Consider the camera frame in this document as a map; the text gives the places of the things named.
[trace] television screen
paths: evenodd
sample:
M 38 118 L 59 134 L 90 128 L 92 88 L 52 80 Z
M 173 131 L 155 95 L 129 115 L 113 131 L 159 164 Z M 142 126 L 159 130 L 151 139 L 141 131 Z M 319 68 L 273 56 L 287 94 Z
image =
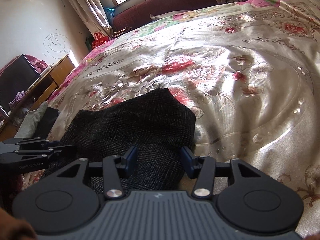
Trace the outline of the television screen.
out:
M 34 69 L 25 55 L 18 57 L 0 75 L 0 106 L 5 112 L 10 111 L 9 103 L 18 92 L 26 91 L 40 74 Z

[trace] circular black cover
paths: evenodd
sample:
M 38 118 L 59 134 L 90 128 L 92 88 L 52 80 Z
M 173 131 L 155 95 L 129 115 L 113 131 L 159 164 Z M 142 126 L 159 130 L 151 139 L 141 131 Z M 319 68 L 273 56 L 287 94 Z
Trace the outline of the circular black cover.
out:
M 100 207 L 97 194 L 71 180 L 38 183 L 17 195 L 12 212 L 38 234 L 59 234 L 86 223 Z
M 299 195 L 271 178 L 237 181 L 220 193 L 217 207 L 235 226 L 268 234 L 294 230 L 303 212 Z

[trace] bed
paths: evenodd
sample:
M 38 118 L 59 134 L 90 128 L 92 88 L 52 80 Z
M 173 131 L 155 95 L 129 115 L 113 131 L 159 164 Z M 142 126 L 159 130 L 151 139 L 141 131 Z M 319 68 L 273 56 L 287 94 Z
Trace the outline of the bed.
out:
M 60 111 L 49 139 L 81 109 L 168 88 L 196 115 L 197 155 L 241 158 L 297 191 L 305 209 L 297 232 L 316 233 L 319 30 L 320 0 L 249 0 L 147 24 L 93 50 L 66 78 L 49 99 Z

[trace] floral bedspread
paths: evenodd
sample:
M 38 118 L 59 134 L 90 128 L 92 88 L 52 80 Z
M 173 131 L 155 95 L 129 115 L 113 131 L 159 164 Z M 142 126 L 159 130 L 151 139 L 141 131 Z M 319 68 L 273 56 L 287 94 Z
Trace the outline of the floral bedspread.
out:
M 66 79 L 50 98 L 61 114 L 49 138 L 80 109 L 168 88 L 197 117 L 197 155 L 239 157 L 291 187 L 305 205 L 298 233 L 316 233 L 319 30 L 320 0 L 250 0 L 152 22 L 98 47 Z

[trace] purple cloth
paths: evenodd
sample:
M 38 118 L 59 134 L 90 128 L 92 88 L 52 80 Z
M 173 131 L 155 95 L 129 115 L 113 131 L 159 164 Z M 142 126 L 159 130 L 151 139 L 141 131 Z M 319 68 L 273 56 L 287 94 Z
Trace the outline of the purple cloth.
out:
M 26 94 L 25 91 L 18 92 L 15 99 L 9 103 L 9 107 L 11 110 L 21 101 L 21 99 L 25 96 L 25 94 Z

